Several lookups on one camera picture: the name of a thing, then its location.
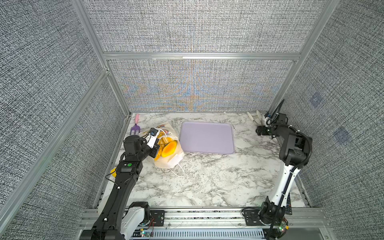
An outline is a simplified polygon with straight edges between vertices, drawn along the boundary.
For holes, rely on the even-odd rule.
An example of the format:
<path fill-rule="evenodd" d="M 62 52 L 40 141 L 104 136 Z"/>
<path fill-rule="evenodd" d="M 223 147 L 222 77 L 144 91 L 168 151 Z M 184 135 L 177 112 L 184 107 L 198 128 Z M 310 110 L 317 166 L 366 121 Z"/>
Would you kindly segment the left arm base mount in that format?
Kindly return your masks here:
<path fill-rule="evenodd" d="M 140 228 L 149 228 L 150 224 L 154 227 L 163 227 L 165 222 L 165 211 L 164 210 L 150 210 L 149 217 L 138 225 Z"/>

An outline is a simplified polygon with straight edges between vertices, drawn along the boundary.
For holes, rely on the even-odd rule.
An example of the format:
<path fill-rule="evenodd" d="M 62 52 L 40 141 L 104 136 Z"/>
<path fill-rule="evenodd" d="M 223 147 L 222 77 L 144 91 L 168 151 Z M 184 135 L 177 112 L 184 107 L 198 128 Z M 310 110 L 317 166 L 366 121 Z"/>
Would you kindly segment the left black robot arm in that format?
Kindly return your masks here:
<path fill-rule="evenodd" d="M 116 167 L 114 187 L 107 202 L 90 230 L 84 230 L 81 240 L 128 240 L 144 220 L 150 219 L 147 202 L 134 203 L 124 216 L 129 196 L 143 169 L 143 160 L 148 156 L 155 158 L 159 151 L 158 137 L 147 134 L 124 139 L 125 151 Z"/>

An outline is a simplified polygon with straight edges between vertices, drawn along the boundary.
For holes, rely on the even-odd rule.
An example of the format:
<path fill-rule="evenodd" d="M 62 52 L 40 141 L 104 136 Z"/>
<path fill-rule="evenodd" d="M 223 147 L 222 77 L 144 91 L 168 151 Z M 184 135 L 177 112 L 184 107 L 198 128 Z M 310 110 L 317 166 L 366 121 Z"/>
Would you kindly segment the metal tongs white tips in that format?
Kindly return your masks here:
<path fill-rule="evenodd" d="M 247 116 L 250 118 L 252 122 L 254 122 L 257 126 L 267 126 L 266 118 L 259 111 L 256 111 L 255 114 L 251 114 L 247 112 Z"/>

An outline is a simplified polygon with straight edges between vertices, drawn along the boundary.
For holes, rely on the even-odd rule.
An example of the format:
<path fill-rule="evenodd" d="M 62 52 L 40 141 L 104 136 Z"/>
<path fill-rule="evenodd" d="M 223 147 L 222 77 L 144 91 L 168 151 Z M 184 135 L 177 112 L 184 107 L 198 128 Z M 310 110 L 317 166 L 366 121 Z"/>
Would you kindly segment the yellow oval fake bread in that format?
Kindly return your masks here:
<path fill-rule="evenodd" d="M 166 157 L 168 157 L 168 156 L 171 156 L 171 155 L 175 152 L 177 145 L 178 145 L 178 142 L 177 142 L 177 141 L 172 141 L 172 142 L 170 142 L 170 143 L 169 143 L 168 145 L 166 145 L 166 147 L 163 149 L 161 156 L 162 156 L 163 158 L 166 158 Z"/>

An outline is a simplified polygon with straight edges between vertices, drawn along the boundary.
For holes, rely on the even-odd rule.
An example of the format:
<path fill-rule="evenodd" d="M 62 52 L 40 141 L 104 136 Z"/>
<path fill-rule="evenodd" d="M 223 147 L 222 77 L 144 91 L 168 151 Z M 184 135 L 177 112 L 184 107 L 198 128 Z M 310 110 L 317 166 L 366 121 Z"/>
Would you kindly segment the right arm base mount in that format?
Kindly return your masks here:
<path fill-rule="evenodd" d="M 270 230 L 271 223 L 266 223 L 266 221 L 269 221 L 266 219 L 265 221 L 260 218 L 260 208 L 243 208 L 241 210 L 241 215 L 244 217 L 244 220 L 246 222 L 246 226 L 265 226 L 267 227 L 264 229 L 264 235 L 266 237 L 266 240 L 278 240 L 281 239 L 288 231 L 289 229 L 289 222 L 285 217 L 276 217 L 274 226 L 272 230 Z"/>

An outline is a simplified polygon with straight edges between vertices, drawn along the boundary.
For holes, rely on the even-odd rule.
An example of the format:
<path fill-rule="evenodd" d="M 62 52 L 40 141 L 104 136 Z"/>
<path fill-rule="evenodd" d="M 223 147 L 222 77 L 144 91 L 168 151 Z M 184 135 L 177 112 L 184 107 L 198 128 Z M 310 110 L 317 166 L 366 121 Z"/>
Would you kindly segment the yellow ring fake bread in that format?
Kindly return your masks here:
<path fill-rule="evenodd" d="M 169 137 L 162 137 L 162 138 L 160 138 L 160 140 L 158 142 L 158 144 L 160 146 L 159 151 L 162 152 L 163 149 L 166 147 L 166 145 L 168 145 L 172 141 L 173 141 L 173 139 L 169 138 Z"/>

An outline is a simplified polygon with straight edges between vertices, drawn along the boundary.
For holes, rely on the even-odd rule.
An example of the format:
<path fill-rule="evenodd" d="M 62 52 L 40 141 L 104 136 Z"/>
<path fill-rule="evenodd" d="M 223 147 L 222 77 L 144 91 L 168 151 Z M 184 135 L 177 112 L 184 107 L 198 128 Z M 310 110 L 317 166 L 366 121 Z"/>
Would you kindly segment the white paper gift bag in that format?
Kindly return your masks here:
<path fill-rule="evenodd" d="M 155 166 L 163 170 L 169 170 L 177 177 L 183 177 L 185 171 L 180 163 L 185 153 L 181 147 L 178 134 L 168 122 L 157 126 L 156 129 L 159 131 L 157 140 L 160 148 L 154 158 Z"/>

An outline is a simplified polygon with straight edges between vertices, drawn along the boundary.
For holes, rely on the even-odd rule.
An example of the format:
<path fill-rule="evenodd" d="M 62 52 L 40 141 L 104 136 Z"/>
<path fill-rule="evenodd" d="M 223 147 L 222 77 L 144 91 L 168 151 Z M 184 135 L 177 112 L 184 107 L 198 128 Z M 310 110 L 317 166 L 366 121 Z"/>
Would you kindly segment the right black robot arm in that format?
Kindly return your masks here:
<path fill-rule="evenodd" d="M 271 194 L 266 197 L 259 212 L 259 218 L 265 225 L 281 222 L 285 212 L 293 182 L 310 160 L 313 139 L 288 124 L 287 115 L 275 113 L 263 126 L 256 130 L 259 136 L 280 137 L 283 143 L 279 152 L 280 173 Z"/>

